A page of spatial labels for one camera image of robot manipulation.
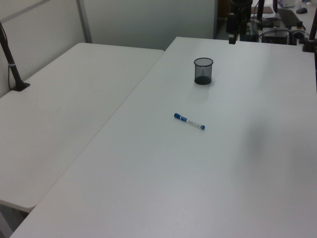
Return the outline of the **black Franka gripper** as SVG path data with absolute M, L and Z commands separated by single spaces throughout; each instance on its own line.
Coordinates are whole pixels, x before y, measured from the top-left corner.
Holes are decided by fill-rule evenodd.
M 247 33 L 248 19 L 246 15 L 251 14 L 252 0 L 229 0 L 231 13 L 227 16 L 227 33 L 229 36 L 229 44 L 236 43 L 236 15 L 245 14 L 241 16 L 239 23 L 240 40 L 245 40 Z

